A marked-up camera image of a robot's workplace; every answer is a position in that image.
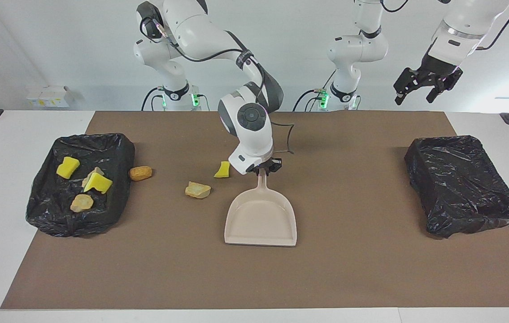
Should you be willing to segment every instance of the table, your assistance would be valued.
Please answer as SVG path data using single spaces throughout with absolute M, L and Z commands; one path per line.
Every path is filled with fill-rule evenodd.
M 25 256 L 35 229 L 22 221 L 30 182 L 53 140 L 84 133 L 93 112 L 5 112 L 0 119 L 0 305 Z M 509 186 L 509 126 L 496 114 L 447 113 L 459 135 L 481 139 Z M 506 322 L 509 309 L 304 309 L 0 311 L 0 322 Z

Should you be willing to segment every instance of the black trash bag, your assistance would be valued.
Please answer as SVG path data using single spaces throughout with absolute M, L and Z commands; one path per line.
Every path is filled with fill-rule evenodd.
M 416 139 L 404 159 L 429 233 L 448 238 L 509 225 L 509 188 L 477 138 Z
M 56 174 L 65 156 L 81 163 L 70 180 Z M 133 168 L 134 159 L 133 143 L 120 133 L 57 139 L 33 180 L 27 222 L 55 237 L 79 237 L 106 231 L 119 221 L 129 199 L 129 170 Z M 95 167 L 101 168 L 104 176 L 113 181 L 106 194 L 94 189 L 83 193 L 82 181 Z M 70 210 L 78 194 L 93 198 L 90 210 L 81 213 Z

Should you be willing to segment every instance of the brown mat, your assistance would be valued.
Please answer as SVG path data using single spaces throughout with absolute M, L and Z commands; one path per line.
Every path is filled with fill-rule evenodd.
M 138 165 L 123 217 L 104 235 L 37 233 L 2 309 L 509 307 L 509 228 L 436 240 L 403 160 L 417 137 L 455 135 L 429 112 L 275 113 L 295 155 L 269 187 L 291 201 L 295 248 L 225 245 L 232 200 L 254 175 L 214 179 L 236 147 L 217 113 L 97 112 L 88 133 L 122 132 Z M 287 129 L 275 128 L 283 149 Z M 189 180 L 213 186 L 203 201 Z

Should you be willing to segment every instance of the yellow sponge piece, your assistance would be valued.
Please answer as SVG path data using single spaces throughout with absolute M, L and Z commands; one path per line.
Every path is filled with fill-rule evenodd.
M 83 191 L 87 192 L 91 188 L 94 188 L 95 190 L 98 190 L 99 192 L 105 194 L 112 184 L 113 184 L 112 180 L 105 178 L 103 175 L 95 172 L 91 174 L 91 177 L 89 178 L 87 185 L 85 185 Z
M 63 162 L 59 165 L 59 167 L 57 167 L 57 175 L 65 179 L 69 179 L 80 164 L 81 163 L 78 159 L 66 156 L 63 158 Z
M 220 162 L 220 169 L 215 174 L 215 178 L 228 178 L 228 171 L 230 169 L 230 163 L 227 161 Z

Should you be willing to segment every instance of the dustpan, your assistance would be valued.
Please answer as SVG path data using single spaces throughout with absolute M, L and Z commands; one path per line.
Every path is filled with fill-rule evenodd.
M 238 195 L 224 226 L 228 244 L 293 247 L 296 245 L 296 219 L 289 200 L 266 186 L 267 175 L 261 171 L 258 186 Z

